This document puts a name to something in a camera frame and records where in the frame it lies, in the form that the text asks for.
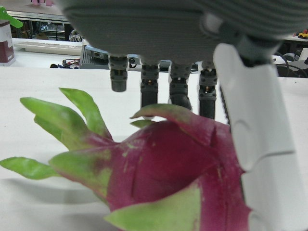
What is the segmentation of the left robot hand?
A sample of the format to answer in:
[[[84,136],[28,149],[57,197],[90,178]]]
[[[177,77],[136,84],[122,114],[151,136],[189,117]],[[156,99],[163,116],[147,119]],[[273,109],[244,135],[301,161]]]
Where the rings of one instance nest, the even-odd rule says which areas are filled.
[[[308,197],[272,55],[308,26],[305,0],[58,0],[91,45],[149,64],[212,61],[252,231],[305,231]]]

